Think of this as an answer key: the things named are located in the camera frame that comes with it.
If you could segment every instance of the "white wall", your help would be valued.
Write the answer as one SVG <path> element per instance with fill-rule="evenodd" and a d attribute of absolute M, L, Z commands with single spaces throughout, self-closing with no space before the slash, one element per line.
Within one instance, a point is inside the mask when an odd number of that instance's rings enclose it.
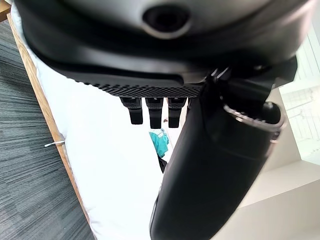
<path fill-rule="evenodd" d="M 306 161 L 263 172 L 254 181 L 238 208 L 294 190 L 320 179 L 320 166 Z"/>
<path fill-rule="evenodd" d="M 294 237 L 290 237 L 286 240 L 319 240 L 320 239 L 320 227 L 308 229 L 299 233 Z"/>
<path fill-rule="evenodd" d="M 319 0 L 318 0 L 317 6 L 315 8 L 314 15 L 312 18 L 312 25 L 314 27 L 314 30 L 315 30 L 315 33 L 316 33 L 318 39 L 320 39 L 320 4 L 319 4 Z"/>
<path fill-rule="evenodd" d="M 287 240 L 320 226 L 320 180 L 238 208 L 212 240 Z"/>

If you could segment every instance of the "white bed sheet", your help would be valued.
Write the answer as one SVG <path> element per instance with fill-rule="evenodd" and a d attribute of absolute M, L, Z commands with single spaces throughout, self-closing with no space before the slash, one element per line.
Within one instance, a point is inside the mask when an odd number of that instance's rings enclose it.
<path fill-rule="evenodd" d="M 34 65 L 98 240 L 149 240 L 149 222 L 162 182 L 149 136 L 148 109 L 143 125 L 131 125 L 118 97 L 77 83 L 49 68 L 26 44 L 15 5 L 15 27 Z"/>

